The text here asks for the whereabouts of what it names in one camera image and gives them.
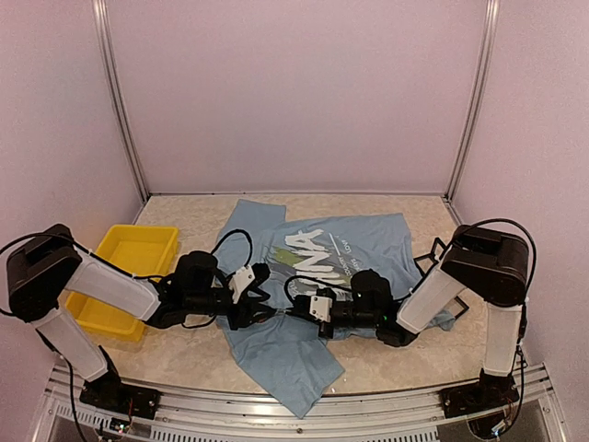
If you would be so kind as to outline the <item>black display case with brooch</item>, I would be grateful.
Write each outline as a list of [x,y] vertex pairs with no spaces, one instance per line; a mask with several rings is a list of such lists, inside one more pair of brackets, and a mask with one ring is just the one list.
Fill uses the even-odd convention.
[[469,305],[461,297],[455,297],[450,301],[447,310],[458,320],[469,311]]

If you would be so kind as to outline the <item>black open display case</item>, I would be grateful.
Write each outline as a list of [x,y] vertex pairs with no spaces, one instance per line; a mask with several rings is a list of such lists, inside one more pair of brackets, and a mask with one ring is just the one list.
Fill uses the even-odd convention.
[[[428,253],[413,259],[416,267],[421,276],[425,276],[444,256],[448,249],[448,246],[442,241],[441,238],[436,237],[433,240],[433,244]],[[428,262],[429,266],[424,268],[422,264]]]

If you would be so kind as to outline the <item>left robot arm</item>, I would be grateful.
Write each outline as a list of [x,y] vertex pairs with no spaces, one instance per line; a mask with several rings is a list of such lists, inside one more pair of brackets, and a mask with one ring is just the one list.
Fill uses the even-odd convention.
[[100,258],[56,224],[8,242],[6,315],[31,324],[83,380],[79,400],[102,410],[152,420],[161,394],[125,383],[106,350],[94,344],[58,298],[74,291],[118,308],[156,329],[184,323],[189,315],[226,318],[231,330],[267,320],[276,310],[261,289],[271,271],[246,261],[225,274],[212,252],[194,250],[179,258],[173,273],[138,276]]

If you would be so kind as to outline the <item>light blue printed t-shirt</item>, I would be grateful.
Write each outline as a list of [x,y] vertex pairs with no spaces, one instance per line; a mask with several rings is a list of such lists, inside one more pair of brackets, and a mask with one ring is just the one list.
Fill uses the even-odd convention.
[[[341,300],[352,276],[373,269],[391,284],[392,296],[408,294],[421,276],[411,235],[401,214],[333,216],[286,221],[283,205],[239,200],[221,232],[243,229],[216,253],[224,273],[247,258],[271,269],[261,288],[269,306],[290,308],[289,296],[312,295],[318,282],[339,286]],[[237,365],[298,418],[304,417],[344,369],[318,336],[315,324],[282,312],[261,324],[231,331],[217,321]]]

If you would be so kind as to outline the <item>aluminium corner post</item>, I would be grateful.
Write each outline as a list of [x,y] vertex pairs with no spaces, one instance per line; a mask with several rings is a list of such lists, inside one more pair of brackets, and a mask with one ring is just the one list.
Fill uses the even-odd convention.
[[91,4],[98,36],[98,47],[115,120],[121,136],[123,151],[129,164],[135,189],[138,192],[142,204],[146,204],[151,196],[151,192],[149,191],[144,169],[135,146],[128,112],[124,103],[116,65],[114,44],[110,32],[108,2],[105,0],[93,0]]
[[474,75],[474,83],[468,102],[467,116],[460,136],[454,166],[445,190],[445,201],[448,205],[452,205],[456,198],[460,182],[466,170],[468,154],[477,128],[488,73],[491,66],[491,57],[496,37],[500,5],[501,2],[499,0],[488,0],[486,2],[483,32]]

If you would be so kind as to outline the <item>yellow plastic bin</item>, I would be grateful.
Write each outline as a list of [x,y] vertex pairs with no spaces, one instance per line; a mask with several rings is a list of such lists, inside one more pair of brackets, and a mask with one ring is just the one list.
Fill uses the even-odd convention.
[[[97,255],[129,273],[163,276],[178,246],[176,227],[115,225],[98,245]],[[70,293],[65,306],[85,332],[134,343],[143,338],[141,321],[84,294]]]

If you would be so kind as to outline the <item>aluminium corner post right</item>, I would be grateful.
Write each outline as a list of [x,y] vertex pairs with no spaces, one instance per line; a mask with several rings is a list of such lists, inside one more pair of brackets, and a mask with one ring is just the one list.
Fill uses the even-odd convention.
[[488,73],[491,66],[491,57],[496,37],[500,5],[501,2],[499,0],[488,0],[486,2],[483,32],[474,75],[474,83],[468,102],[467,116],[460,136],[454,166],[445,190],[445,201],[448,205],[452,205],[456,198],[460,182],[466,170],[468,154],[477,128]]

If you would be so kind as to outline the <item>aluminium corner post left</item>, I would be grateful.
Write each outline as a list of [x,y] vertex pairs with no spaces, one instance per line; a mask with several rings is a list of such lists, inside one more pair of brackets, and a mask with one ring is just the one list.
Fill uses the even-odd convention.
[[135,189],[138,192],[142,204],[146,204],[151,196],[151,192],[149,191],[144,169],[135,146],[128,112],[124,103],[116,65],[114,44],[110,32],[108,2],[105,0],[93,0],[91,4],[98,36],[98,47],[115,120],[121,136],[123,151],[129,164]]

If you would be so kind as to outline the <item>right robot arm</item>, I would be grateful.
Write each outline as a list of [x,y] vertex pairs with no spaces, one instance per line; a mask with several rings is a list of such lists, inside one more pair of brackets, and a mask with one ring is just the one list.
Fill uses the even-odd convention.
[[339,300],[339,286],[324,281],[312,295],[289,296],[287,314],[318,325],[330,339],[338,328],[372,329],[392,347],[415,341],[450,302],[469,291],[487,306],[485,357],[477,380],[441,390],[447,418],[515,405],[523,400],[524,385],[515,382],[514,360],[525,336],[526,302],[537,266],[537,247],[530,233],[519,235],[493,229],[494,219],[459,226],[441,253],[431,251],[432,266],[400,299],[390,282],[374,270],[351,278]]

